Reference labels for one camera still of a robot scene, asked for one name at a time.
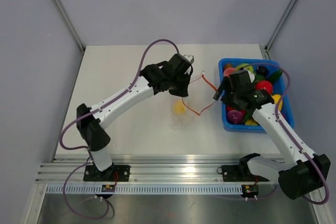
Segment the clear zip top bag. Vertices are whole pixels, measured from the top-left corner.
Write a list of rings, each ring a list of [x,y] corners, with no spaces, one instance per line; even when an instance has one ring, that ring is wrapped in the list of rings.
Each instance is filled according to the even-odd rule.
[[[209,81],[204,71],[192,76],[188,85],[187,97],[173,97],[171,102],[171,128],[174,130],[186,130],[196,125],[197,121],[209,110],[214,104],[213,95],[217,91],[214,84]],[[173,104],[182,100],[186,113],[176,115],[173,112]]]

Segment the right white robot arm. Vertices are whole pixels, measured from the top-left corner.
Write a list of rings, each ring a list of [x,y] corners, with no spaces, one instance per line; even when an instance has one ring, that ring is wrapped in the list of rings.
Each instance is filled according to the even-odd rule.
[[[324,188],[325,197],[319,204],[326,204],[330,197],[327,184],[329,158],[325,154],[317,155],[304,143],[279,112],[280,104],[267,90],[255,89],[252,76],[250,71],[240,70],[224,77],[213,98],[251,114],[269,135],[285,162],[281,164],[251,154],[238,167],[239,176],[244,180],[261,176],[275,182],[292,200]]]

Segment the purple toy onion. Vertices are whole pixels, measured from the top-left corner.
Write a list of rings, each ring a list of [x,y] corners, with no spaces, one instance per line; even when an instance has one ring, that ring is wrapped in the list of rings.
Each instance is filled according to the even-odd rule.
[[[238,110],[230,110],[226,113],[226,118],[230,124],[242,124],[244,113]]]

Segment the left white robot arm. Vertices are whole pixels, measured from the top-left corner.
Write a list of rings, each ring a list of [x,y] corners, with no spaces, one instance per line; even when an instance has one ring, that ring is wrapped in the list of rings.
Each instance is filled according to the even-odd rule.
[[[193,73],[191,55],[174,54],[169,61],[144,67],[130,87],[91,107],[77,107],[76,127],[89,146],[93,163],[86,166],[84,181],[115,181],[119,173],[112,161],[106,128],[124,112],[160,92],[168,91],[177,97],[188,96],[188,85]]]

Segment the yellow toy lemon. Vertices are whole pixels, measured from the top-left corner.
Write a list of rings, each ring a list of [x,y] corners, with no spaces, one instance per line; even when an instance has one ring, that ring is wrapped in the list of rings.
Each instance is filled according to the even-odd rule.
[[[183,115],[186,113],[186,107],[182,100],[178,100],[173,104],[173,112],[176,115]]]

